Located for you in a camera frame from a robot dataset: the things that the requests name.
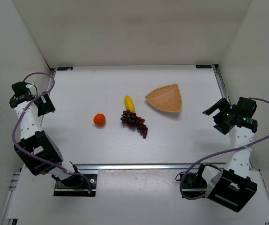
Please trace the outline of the orange fake fruit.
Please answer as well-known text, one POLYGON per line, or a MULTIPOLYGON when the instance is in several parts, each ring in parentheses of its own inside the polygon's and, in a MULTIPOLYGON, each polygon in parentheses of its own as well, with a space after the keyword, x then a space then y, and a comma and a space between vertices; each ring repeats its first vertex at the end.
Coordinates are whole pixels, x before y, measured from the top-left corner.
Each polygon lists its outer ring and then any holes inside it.
POLYGON ((102 127, 106 123, 106 118, 103 114, 98 113, 94 116, 93 122, 96 126, 102 127))

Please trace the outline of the purple fake grape bunch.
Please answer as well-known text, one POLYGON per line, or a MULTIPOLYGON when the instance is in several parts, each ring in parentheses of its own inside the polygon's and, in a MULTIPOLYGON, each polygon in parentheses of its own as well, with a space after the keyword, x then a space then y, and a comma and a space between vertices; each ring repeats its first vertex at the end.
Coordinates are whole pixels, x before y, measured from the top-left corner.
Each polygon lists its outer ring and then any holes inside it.
POLYGON ((137 129, 137 132, 143 139, 147 138, 149 128, 145 124, 145 119, 138 117, 135 112, 132 112, 129 109, 124 110, 120 117, 120 121, 123 126, 128 127, 131 130, 137 129))

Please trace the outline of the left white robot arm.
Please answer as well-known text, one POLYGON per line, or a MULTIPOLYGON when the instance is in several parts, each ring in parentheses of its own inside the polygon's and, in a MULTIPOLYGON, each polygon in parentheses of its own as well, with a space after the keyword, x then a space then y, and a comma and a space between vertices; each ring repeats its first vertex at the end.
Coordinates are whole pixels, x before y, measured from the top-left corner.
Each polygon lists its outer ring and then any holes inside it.
MULTIPOLYGON (((27 82, 17 82, 12 85, 14 95, 9 101, 11 108, 18 117, 21 116, 23 110, 26 111, 19 125, 20 141, 18 145, 34 156, 62 166, 62 162, 64 161, 63 155, 58 146, 41 128, 39 120, 40 116, 55 112, 55 107, 48 94, 45 93, 41 98, 27 107, 27 104, 36 97, 31 90, 36 89, 35 85, 27 82)), ((70 188, 78 188, 83 185, 83 176, 79 174, 74 175, 74 173, 79 173, 78 168, 74 164, 68 164, 67 171, 69 174, 66 174, 58 167, 25 154, 17 146, 14 146, 14 149, 33 175, 51 174, 53 179, 70 188)))

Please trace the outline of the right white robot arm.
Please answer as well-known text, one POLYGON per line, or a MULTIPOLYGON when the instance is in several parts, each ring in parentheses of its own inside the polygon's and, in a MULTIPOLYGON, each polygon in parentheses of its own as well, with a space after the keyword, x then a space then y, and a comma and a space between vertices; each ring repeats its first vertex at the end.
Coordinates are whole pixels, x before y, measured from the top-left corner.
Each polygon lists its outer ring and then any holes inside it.
POLYGON ((221 98, 203 114, 213 116, 214 128, 230 136, 231 157, 223 169, 205 163, 196 173, 187 170, 180 177, 182 197, 188 200, 206 198, 234 212, 240 212, 257 191, 257 184, 250 178, 250 145, 257 131, 257 121, 252 119, 257 104, 254 100, 240 97, 231 105, 221 98))

